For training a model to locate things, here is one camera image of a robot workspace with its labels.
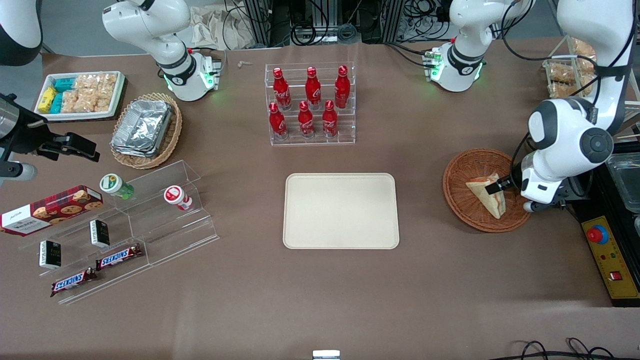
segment red bottle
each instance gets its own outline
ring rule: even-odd
[[[333,109],[333,101],[327,100],[322,114],[322,129],[324,135],[333,138],[338,135],[338,114]]]
[[[316,68],[311,66],[307,68],[307,82],[305,83],[305,91],[307,92],[307,100],[309,101],[309,109],[319,110],[321,105],[320,81],[316,77]]]
[[[269,104],[269,111],[271,112],[269,114],[269,123],[273,129],[273,136],[276,140],[285,140],[289,137],[289,133],[287,132],[287,126],[284,123],[284,115],[282,115],[275,102],[271,102],[271,104]]]
[[[304,100],[300,101],[298,122],[300,123],[302,137],[311,139],[316,135],[316,130],[314,129],[314,114],[309,111],[309,104]]]
[[[338,68],[338,78],[335,80],[335,107],[344,109],[349,101],[349,91],[351,91],[351,83],[347,78],[347,67],[340,65]]]
[[[273,69],[273,92],[276,94],[276,101],[282,111],[291,109],[291,93],[289,92],[289,84],[282,76],[282,69],[277,67]]]

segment table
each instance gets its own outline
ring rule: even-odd
[[[558,38],[513,41],[544,56]],[[430,46],[420,44],[415,48]],[[149,56],[45,55],[45,73],[120,70],[125,101],[167,92]],[[351,60],[358,67],[355,145],[274,148],[267,135],[264,64]],[[640,309],[616,309],[580,227],[556,210],[506,234],[480,233],[445,203],[441,176],[472,147],[512,152],[547,93],[540,63],[499,42],[477,83],[460,94],[425,82],[382,45],[285,47],[228,54],[220,90],[180,102],[175,154],[221,239],[71,306],[39,280],[36,254],[0,237],[1,353],[7,359],[308,359],[337,348],[344,359],[482,359],[518,354],[518,340],[568,350],[576,336],[617,356],[640,357]],[[236,67],[239,60],[254,65]],[[119,165],[113,122],[51,126],[98,143],[100,163],[17,156],[39,168],[5,182],[0,210],[75,184],[96,186]],[[391,251],[289,250],[282,244],[284,185],[294,172],[388,172],[396,179],[401,241]]]

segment teal package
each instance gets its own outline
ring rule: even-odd
[[[56,97],[53,98],[53,102],[51,103],[51,110],[49,110],[50,114],[59,114],[62,109],[62,93],[59,92]]]
[[[73,89],[75,82],[75,78],[56,79],[53,88],[56,89],[57,92],[64,92]]]

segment aluminum foil container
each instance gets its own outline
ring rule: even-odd
[[[111,146],[121,154],[156,156],[166,133],[171,112],[171,105],[164,101],[134,101],[113,135]]]

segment wicker basket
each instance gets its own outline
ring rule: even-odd
[[[164,102],[167,102],[168,104],[171,104],[173,108],[171,118],[169,120],[170,123],[166,129],[166,133],[164,134],[162,144],[160,145],[160,151],[158,152],[157,156],[153,158],[144,158],[141,156],[124,155],[116,152],[113,148],[111,148],[111,153],[119,163],[127,165],[128,167],[143,170],[147,168],[154,168],[164,163],[169,158],[169,156],[171,156],[171,153],[175,149],[175,146],[178,144],[178,138],[180,137],[180,131],[182,130],[182,115],[180,114],[180,109],[178,109],[178,104],[176,104],[175,100],[165,94],[158,94],[154,92],[153,94],[142,95],[136,100],[162,100]],[[124,118],[124,114],[127,112],[132,103],[133,101],[130,102],[129,105],[127,105],[127,107],[120,113],[118,121],[116,122],[116,126],[113,130],[114,135],[120,127],[120,123],[122,122],[122,118]]]
[[[498,173],[509,173],[511,158],[492,149],[471,149],[449,162],[442,178],[442,190],[447,203],[460,220],[487,233],[505,233],[520,227],[529,219],[522,207],[527,201],[515,189],[504,192],[506,212],[494,218],[482,202],[467,188],[469,179]]]

